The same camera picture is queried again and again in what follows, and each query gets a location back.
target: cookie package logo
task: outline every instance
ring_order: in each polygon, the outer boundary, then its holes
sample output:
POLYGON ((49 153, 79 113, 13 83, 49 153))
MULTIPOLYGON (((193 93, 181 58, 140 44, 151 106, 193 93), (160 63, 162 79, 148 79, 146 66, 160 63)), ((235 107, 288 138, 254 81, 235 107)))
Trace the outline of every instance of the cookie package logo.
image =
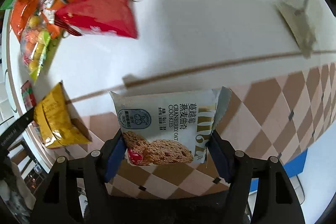
POLYGON ((122 109, 118 112, 119 124, 127 129, 144 129, 152 122, 150 114, 144 109, 122 109))

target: clear plastic wrapper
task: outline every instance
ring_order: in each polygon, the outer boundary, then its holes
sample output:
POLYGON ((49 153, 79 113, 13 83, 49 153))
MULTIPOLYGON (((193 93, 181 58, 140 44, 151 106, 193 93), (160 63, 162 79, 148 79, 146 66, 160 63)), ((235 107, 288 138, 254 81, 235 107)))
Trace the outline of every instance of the clear plastic wrapper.
POLYGON ((37 80, 46 59, 50 40, 51 35, 43 17, 38 15, 38 11, 35 11, 27 22, 20 43, 22 61, 34 82, 37 80))

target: yellow snack bag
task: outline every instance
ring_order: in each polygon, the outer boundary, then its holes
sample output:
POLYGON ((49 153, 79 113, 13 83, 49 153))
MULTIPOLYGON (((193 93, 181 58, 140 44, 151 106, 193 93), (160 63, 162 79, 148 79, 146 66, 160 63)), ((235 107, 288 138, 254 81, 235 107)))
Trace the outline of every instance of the yellow snack bag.
POLYGON ((46 148, 58 148, 90 141, 71 123, 62 91, 58 83, 48 95, 37 104, 34 121, 38 123, 46 148))

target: screw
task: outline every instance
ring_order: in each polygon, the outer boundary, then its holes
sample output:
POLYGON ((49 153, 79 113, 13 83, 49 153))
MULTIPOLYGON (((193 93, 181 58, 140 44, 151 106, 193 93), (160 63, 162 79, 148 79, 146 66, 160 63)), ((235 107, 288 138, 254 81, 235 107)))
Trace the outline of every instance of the screw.
POLYGON ((244 152, 243 151, 240 151, 240 150, 237 150, 236 152, 235 152, 235 155, 237 156, 237 157, 239 157, 239 158, 242 158, 242 157, 244 157, 244 152))
POLYGON ((63 156, 58 157, 58 158, 57 158, 57 162, 58 162, 59 164, 65 162, 65 157, 63 157, 63 156))
POLYGON ((92 157, 98 157, 100 155, 100 151, 99 150, 93 150, 92 152, 91 152, 91 156, 92 157))
POLYGON ((270 157, 269 159, 271 160, 271 162, 273 162, 275 164, 279 161, 278 158, 274 157, 274 156, 270 157))

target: red package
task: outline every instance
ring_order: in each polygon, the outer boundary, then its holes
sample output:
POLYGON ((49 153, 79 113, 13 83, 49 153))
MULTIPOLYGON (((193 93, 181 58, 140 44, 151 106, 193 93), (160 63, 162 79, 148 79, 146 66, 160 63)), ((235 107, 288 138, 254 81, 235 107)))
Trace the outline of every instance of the red package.
POLYGON ((73 35, 116 34, 137 38, 129 0, 75 0, 55 13, 55 25, 65 28, 73 35))
POLYGON ((26 81, 22 85, 21 94, 27 111, 36 106, 36 99, 33 93, 33 88, 29 81, 26 81))

